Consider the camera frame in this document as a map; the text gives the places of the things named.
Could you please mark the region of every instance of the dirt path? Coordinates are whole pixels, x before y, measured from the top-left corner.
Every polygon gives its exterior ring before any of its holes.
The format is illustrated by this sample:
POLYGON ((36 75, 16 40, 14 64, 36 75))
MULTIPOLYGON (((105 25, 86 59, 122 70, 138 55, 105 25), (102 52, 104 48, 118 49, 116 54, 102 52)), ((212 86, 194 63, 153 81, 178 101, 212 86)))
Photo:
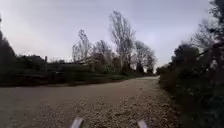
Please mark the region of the dirt path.
POLYGON ((0 88, 0 128, 175 128, 177 116, 156 78, 79 87, 0 88))

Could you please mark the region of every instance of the overcast sky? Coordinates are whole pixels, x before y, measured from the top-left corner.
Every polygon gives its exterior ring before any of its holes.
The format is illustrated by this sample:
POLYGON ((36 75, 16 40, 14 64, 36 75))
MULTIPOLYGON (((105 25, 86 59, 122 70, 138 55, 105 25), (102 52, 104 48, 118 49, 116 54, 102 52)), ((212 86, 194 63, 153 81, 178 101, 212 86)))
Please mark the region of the overcast sky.
POLYGON ((187 40, 207 18, 208 0, 0 0, 1 29, 17 54, 69 59, 78 31, 95 43, 111 45, 109 15, 121 12, 158 58, 170 61, 182 40, 187 40))

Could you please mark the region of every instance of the vegetation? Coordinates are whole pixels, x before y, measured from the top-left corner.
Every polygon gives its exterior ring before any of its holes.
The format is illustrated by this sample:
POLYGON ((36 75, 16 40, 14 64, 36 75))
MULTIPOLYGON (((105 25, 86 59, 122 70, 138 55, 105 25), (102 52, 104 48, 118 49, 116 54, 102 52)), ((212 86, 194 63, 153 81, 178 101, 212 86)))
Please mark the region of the vegetation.
POLYGON ((199 32, 174 51, 160 68, 159 83, 183 106, 185 127, 224 127, 224 2, 214 0, 216 20, 203 21, 199 32))
POLYGON ((134 31, 119 12, 113 12, 110 21, 116 52, 103 40, 91 43, 85 31, 80 30, 80 40, 72 47, 73 62, 70 63, 64 60, 48 62, 47 57, 43 59, 37 55, 16 55, 0 32, 0 86, 102 83, 143 76, 146 75, 144 69, 149 68, 152 75, 155 65, 152 50, 143 42, 144 53, 135 48, 134 31))

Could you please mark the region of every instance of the bare tree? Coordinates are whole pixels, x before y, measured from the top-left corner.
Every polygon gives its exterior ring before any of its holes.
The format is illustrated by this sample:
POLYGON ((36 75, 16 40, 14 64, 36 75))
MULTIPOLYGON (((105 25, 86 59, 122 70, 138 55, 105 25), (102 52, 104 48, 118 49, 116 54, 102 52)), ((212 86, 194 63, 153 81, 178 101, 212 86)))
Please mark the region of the bare tree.
POLYGON ((73 46, 74 61, 86 59, 91 54, 91 43, 83 30, 79 31, 80 41, 73 46))
POLYGON ((110 15, 110 32, 112 41, 117 46, 117 53, 120 57, 121 66, 130 64, 130 56, 133 50, 134 31, 128 20, 121 13, 114 11, 110 15))
POLYGON ((96 52, 104 56, 107 65, 112 64, 113 52, 111 47, 103 40, 96 42, 96 52))
POLYGON ((137 65, 142 65, 142 67, 147 69, 153 69, 155 65, 155 55, 154 52, 143 42, 135 42, 136 51, 136 62, 137 65))
POLYGON ((215 35, 212 29, 215 27, 214 21, 203 20, 199 25, 198 32, 194 35, 192 42, 198 48, 206 49, 215 44, 215 35))

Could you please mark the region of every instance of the foliage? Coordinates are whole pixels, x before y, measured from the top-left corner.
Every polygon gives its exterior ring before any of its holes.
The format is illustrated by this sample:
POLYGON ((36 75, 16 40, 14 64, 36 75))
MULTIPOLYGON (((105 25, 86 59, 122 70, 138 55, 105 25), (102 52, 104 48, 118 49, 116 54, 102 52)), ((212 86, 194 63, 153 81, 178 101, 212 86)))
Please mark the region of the foliage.
POLYGON ((157 68, 161 87, 187 111, 186 127, 224 127, 224 2, 212 4, 215 25, 202 23, 193 40, 175 50, 172 62, 157 68))

